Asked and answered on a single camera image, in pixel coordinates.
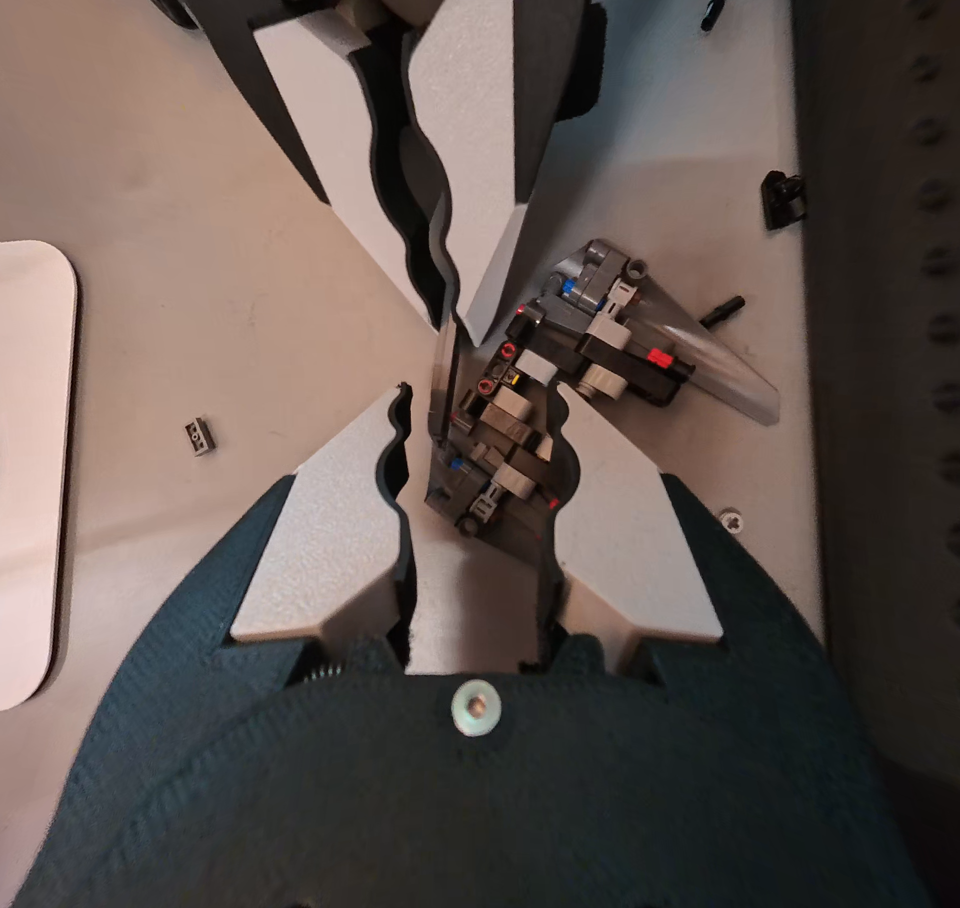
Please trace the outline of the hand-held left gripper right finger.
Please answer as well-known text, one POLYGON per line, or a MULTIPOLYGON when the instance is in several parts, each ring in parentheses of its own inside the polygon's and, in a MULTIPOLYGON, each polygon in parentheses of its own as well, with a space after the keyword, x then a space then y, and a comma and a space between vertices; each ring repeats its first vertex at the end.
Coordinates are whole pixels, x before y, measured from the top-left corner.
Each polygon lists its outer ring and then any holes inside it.
POLYGON ((539 664, 576 635, 614 674, 649 639, 716 645, 723 628, 655 462, 565 383, 548 389, 546 421, 558 503, 541 539, 539 664))

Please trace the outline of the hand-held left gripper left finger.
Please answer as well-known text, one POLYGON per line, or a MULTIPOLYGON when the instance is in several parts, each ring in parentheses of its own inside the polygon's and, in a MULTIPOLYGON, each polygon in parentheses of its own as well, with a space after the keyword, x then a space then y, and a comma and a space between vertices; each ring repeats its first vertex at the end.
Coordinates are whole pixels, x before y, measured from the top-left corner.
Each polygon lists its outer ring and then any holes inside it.
POLYGON ((416 565, 398 495, 409 478, 402 382, 303 462, 231 627, 238 642, 316 638, 330 661, 385 638, 410 661, 416 565))

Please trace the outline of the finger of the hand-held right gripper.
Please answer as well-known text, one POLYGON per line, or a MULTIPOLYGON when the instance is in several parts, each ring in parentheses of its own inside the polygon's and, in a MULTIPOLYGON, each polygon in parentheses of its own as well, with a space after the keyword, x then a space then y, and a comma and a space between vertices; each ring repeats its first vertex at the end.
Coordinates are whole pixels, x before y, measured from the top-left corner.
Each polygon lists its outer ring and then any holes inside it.
POLYGON ((514 0, 444 0, 407 75, 415 122, 441 167, 431 253, 474 347, 495 323, 529 191, 518 189, 514 0))
POLYGON ((437 163, 416 134, 402 41, 388 15, 362 31, 321 10, 254 32, 326 199, 360 245, 439 328, 447 283, 429 245, 441 194, 437 163))

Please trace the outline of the grey lego model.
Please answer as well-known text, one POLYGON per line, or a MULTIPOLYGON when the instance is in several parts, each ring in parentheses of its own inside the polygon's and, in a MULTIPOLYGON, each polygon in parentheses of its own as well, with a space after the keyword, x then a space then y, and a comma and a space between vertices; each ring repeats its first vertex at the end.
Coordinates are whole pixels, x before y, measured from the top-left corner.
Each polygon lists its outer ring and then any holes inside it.
POLYGON ((468 338, 455 308, 459 280, 452 271, 447 281, 438 266, 446 292, 425 503, 465 538, 520 555, 541 537, 558 503, 546 427, 547 391, 556 382, 587 402, 629 391, 658 409, 693 384, 759 424, 780 419, 778 390, 716 337, 716 327, 704 328, 676 302, 643 260, 604 239, 558 262, 515 309, 485 365, 462 381, 468 338))

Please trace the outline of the black lego clip piece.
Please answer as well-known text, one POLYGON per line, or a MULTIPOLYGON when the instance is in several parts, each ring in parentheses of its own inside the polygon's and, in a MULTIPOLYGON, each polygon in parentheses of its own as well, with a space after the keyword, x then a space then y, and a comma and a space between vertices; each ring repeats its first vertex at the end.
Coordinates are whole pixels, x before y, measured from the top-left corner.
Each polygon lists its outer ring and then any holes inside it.
POLYGON ((787 228, 808 216, 807 184, 800 175, 771 170, 760 185, 765 228, 787 228))

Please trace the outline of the white rounded board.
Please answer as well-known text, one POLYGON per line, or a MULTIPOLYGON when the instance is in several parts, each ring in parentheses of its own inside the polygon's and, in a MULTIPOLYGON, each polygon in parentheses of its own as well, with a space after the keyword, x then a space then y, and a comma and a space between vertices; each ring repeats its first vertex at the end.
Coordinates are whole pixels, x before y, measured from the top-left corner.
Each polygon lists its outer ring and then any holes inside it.
POLYGON ((37 240, 1 244, 1 710, 31 698, 54 649, 78 286, 37 240))

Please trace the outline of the dark perforated panel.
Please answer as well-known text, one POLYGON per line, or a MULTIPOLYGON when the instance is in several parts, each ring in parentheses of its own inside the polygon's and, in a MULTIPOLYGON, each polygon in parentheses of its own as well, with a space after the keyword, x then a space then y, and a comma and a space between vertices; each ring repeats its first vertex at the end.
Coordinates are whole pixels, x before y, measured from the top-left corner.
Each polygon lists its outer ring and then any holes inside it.
POLYGON ((959 0, 792 0, 827 645, 958 906, 959 0))

